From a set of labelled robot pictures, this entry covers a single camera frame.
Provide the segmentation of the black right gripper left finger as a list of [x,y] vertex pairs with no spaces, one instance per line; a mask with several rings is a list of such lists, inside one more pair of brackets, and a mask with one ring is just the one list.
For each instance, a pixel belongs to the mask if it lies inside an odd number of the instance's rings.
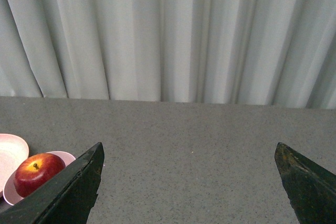
[[97,200],[104,162],[98,142],[11,208],[1,223],[86,223]]

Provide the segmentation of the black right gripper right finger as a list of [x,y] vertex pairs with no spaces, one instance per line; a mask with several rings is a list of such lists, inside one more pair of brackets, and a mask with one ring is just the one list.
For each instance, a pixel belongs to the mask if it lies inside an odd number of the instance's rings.
[[335,223],[335,174],[279,142],[275,162],[300,223]]

